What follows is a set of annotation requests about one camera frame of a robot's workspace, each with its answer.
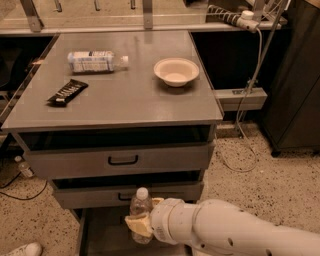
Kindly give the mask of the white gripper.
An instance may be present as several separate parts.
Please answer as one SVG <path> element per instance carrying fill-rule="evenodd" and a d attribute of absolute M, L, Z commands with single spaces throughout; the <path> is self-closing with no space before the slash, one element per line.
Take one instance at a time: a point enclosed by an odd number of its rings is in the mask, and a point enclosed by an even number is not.
<path fill-rule="evenodd" d="M 163 243 L 177 245 L 180 241 L 173 239 L 169 229 L 169 218 L 173 209 L 182 204 L 182 199 L 175 198 L 152 198 L 152 204 L 155 206 L 151 212 L 125 217 L 128 228 L 144 237 L 154 237 Z"/>

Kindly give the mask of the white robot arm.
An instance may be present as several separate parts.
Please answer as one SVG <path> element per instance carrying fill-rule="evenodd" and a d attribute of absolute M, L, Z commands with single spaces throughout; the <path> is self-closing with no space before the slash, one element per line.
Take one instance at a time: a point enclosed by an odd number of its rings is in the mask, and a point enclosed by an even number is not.
<path fill-rule="evenodd" d="M 320 256 L 319 234 L 264 221 L 218 199 L 189 204 L 168 198 L 125 221 L 141 236 L 211 256 Z"/>

